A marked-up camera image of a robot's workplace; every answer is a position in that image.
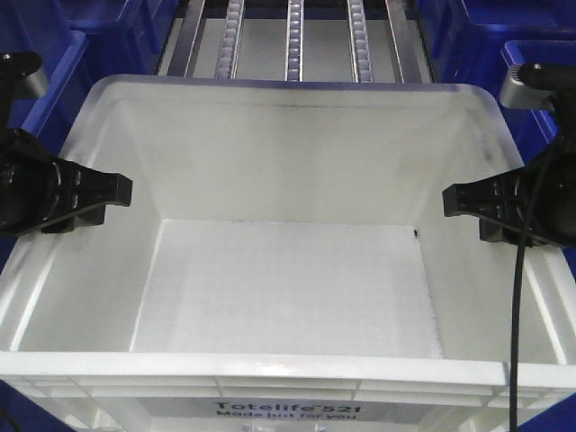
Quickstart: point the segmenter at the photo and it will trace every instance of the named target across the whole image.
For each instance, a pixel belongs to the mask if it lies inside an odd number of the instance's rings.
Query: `plastic crate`
[[[481,86],[496,96],[511,40],[576,39],[572,0],[419,0],[436,79]]]
[[[508,67],[524,63],[576,65],[576,41],[511,40],[504,45],[502,57]],[[556,134],[556,124],[547,111],[501,110],[525,162],[542,152]],[[564,254],[576,277],[576,249],[567,249]]]
[[[48,78],[73,43],[58,0],[2,0],[0,29],[0,52],[37,52]],[[22,124],[33,105],[28,100],[14,106],[12,124]]]
[[[38,137],[48,151],[57,155],[90,91],[92,80],[86,70],[83,55],[86,36],[72,31],[73,43],[68,46],[49,78],[48,92],[35,100],[14,101],[13,110],[22,113],[31,104],[23,121],[11,117],[9,126],[22,128]],[[14,246],[11,238],[0,238],[0,270]]]
[[[74,432],[60,420],[40,408],[12,387],[0,382],[0,409],[26,432]],[[14,428],[0,416],[0,432],[14,432]]]
[[[162,46],[146,0],[60,0],[70,28],[87,34],[86,64],[94,81],[154,72]]]
[[[175,0],[148,0],[154,33],[160,45],[164,45],[177,6],[178,2]]]
[[[439,195],[522,164],[486,92],[116,76],[62,155],[125,174],[134,200],[102,226],[21,238],[0,275],[0,378],[58,418],[127,432],[507,423],[515,249],[445,218]],[[523,419],[576,388],[576,283],[554,247],[526,268]]]

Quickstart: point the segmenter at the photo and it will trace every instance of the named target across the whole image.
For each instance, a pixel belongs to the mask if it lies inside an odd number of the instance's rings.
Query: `blue plastic bin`
[[[148,9],[152,17],[154,33],[160,45],[164,45],[164,41],[172,26],[177,6],[178,2],[175,0],[148,0]]]
[[[49,78],[48,92],[40,99],[15,101],[13,108],[16,110],[20,108],[19,105],[30,102],[32,107],[23,121],[17,122],[11,117],[9,123],[11,127],[23,128],[38,137],[40,143],[54,155],[60,152],[92,86],[83,61],[88,45],[86,36],[80,31],[72,31],[71,35],[73,43],[54,68]],[[13,246],[12,238],[0,238],[0,271]]]
[[[0,0],[0,52],[37,52],[50,78],[72,43],[58,0]],[[21,125],[33,105],[33,100],[20,101],[11,124]]]
[[[481,86],[494,96],[511,40],[576,39],[573,0],[418,0],[436,79]]]
[[[511,40],[504,45],[502,57],[507,67],[524,63],[576,65],[576,41]],[[500,108],[525,162],[542,152],[556,134],[556,124],[549,112]],[[576,249],[566,249],[564,254],[576,277]]]
[[[60,420],[22,396],[5,382],[0,381],[0,409],[26,432],[74,432]],[[0,418],[0,432],[14,432],[5,419]]]
[[[70,28],[87,34],[86,64],[94,81],[154,72],[162,46],[148,0],[60,0]]]

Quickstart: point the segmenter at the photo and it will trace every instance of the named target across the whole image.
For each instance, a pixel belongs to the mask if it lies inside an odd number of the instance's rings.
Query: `black cable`
[[[510,432],[518,432],[518,353],[520,345],[520,298],[522,294],[522,272],[524,270],[524,256],[526,253],[527,233],[536,207],[536,201],[542,188],[548,167],[554,158],[556,150],[563,142],[563,135],[558,133],[550,143],[550,147],[544,156],[544,162],[535,180],[532,196],[528,202],[528,208],[524,216],[524,224],[518,239],[516,253],[516,265],[514,267],[514,285],[512,289],[512,329],[510,332],[510,383],[509,383],[509,408],[508,425]]]
[[[18,422],[14,420],[12,416],[3,409],[0,409],[0,419],[6,420],[6,423],[8,423],[12,427],[14,432],[22,432],[22,428],[20,427]]]

